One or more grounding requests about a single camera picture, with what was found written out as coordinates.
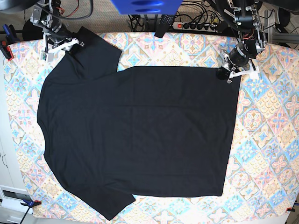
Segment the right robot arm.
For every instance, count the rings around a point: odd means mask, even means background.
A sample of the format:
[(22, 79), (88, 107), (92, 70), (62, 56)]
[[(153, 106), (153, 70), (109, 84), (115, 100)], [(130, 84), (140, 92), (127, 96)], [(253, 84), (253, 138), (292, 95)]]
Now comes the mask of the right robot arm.
[(75, 9), (68, 15), (61, 6), (60, 0), (40, 0), (33, 7), (30, 21), (33, 25), (42, 29), (44, 50), (42, 53), (48, 55), (54, 51), (70, 51), (73, 45), (83, 47), (85, 44), (67, 29), (62, 19), (68, 19), (79, 9), (79, 1)]

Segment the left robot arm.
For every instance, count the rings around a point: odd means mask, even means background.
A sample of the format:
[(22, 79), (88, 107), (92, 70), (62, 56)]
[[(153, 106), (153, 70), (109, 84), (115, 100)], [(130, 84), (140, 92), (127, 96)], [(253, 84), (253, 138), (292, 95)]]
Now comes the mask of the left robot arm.
[(239, 36), (239, 42), (230, 52), (221, 52), (223, 61), (217, 70), (217, 77), (228, 84), (232, 83), (233, 78), (246, 74), (251, 79), (259, 78), (259, 67), (252, 60), (265, 50), (267, 40), (256, 3), (257, 0), (215, 1), (222, 19)]

